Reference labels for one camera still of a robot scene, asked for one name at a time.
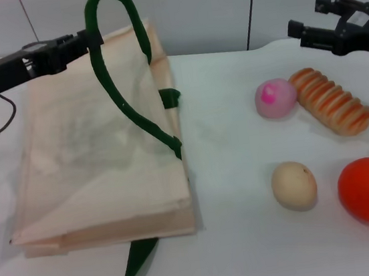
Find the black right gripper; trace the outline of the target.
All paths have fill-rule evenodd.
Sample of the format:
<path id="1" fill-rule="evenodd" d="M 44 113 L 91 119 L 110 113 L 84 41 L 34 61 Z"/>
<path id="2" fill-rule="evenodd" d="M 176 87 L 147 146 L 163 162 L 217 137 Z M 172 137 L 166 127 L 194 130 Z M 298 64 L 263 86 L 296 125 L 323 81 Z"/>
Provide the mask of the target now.
<path id="1" fill-rule="evenodd" d="M 369 52 L 369 2 L 356 0 L 315 0 L 317 13 L 340 16 L 336 29 L 307 27 L 290 20 L 287 36 L 300 40 L 301 47 L 330 51 L 345 56 L 350 52 Z"/>

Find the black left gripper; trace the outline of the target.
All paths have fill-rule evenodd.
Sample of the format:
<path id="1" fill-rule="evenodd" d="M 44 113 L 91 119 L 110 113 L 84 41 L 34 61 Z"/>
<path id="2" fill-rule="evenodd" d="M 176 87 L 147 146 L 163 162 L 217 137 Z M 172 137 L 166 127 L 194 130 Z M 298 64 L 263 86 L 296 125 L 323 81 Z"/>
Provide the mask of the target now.
<path id="1" fill-rule="evenodd" d="M 103 43 L 101 35 L 86 37 L 86 30 L 81 30 L 75 35 L 27 44 L 0 58 L 0 94 L 32 79 L 60 73 L 65 69 L 63 64 L 75 61 Z"/>

